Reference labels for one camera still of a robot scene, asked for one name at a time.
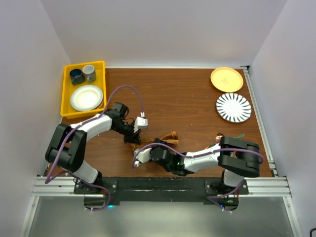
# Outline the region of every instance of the wooden table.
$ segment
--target wooden table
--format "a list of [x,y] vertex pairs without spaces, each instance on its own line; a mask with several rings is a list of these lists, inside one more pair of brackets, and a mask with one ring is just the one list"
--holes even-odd
[[[194,152],[207,147],[217,133],[226,136],[244,134],[244,140],[260,145],[260,152],[266,158],[254,111],[243,123],[230,123],[223,120],[215,109],[217,98],[223,94],[210,82],[213,69],[107,69],[107,97],[120,85],[132,85],[143,97],[148,129],[142,130],[141,137],[159,137],[171,131],[179,135],[180,143],[176,149],[180,152]],[[239,94],[251,98],[242,70],[238,70],[244,79]],[[129,107],[128,117],[136,118],[140,114],[137,94],[129,89],[119,90],[112,101],[124,103]],[[66,119],[63,123],[72,124],[87,118]],[[123,136],[108,131],[92,138],[86,145],[85,160],[102,172],[103,176],[140,176],[172,177],[154,162],[131,167],[133,153],[129,144],[124,144]],[[211,167],[188,177],[220,177],[222,168]],[[261,165],[261,176],[271,177],[267,160]]]

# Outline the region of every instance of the gray cup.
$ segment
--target gray cup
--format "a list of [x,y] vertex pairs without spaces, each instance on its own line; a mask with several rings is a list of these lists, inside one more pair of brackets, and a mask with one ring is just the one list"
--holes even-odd
[[87,78],[88,82],[93,82],[95,81],[95,69],[94,66],[92,65],[86,65],[82,69],[83,74]]

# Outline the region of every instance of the black and white striped plate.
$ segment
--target black and white striped plate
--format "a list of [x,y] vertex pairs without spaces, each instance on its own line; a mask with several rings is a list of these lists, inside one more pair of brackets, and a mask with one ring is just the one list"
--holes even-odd
[[249,101],[237,93],[222,94],[216,101],[216,110],[228,122],[244,122],[251,115]]

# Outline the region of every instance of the black mounting plate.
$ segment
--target black mounting plate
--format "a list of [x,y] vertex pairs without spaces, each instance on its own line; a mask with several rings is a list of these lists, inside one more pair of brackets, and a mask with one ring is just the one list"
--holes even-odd
[[[102,177],[102,180],[104,187],[111,193],[111,205],[119,205],[120,201],[203,202],[204,204],[212,204],[206,197],[221,194],[212,188],[212,184],[220,183],[220,177]],[[242,186],[239,189],[239,194],[248,194],[246,180],[244,180],[243,185],[246,185],[246,188]],[[83,188],[75,188],[74,194],[91,193]],[[100,202],[104,202],[102,197],[98,197],[98,199]]]

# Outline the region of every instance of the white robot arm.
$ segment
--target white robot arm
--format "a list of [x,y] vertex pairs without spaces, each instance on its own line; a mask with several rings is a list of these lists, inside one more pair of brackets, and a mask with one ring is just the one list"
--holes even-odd
[[127,111],[127,106],[116,102],[112,109],[106,111],[103,115],[97,114],[94,117],[95,119],[90,118],[90,122],[88,123],[83,121],[71,125],[59,124],[49,144],[45,159],[53,163],[66,135],[70,130],[79,126],[68,141],[71,143],[70,147],[64,147],[57,165],[88,183],[94,183],[100,174],[98,170],[91,167],[84,160],[85,144],[87,141],[102,132],[114,130],[124,135],[124,142],[126,143],[141,143],[140,130],[148,127],[148,120],[137,117],[134,122],[128,124],[124,121]]
[[262,155],[259,145],[232,137],[222,137],[221,141],[211,148],[198,151],[175,153],[169,151],[165,142],[156,139],[152,147],[135,151],[135,166],[147,161],[154,161],[167,172],[186,176],[198,170],[212,166],[225,168],[223,182],[226,186],[236,187],[244,177],[258,177]]

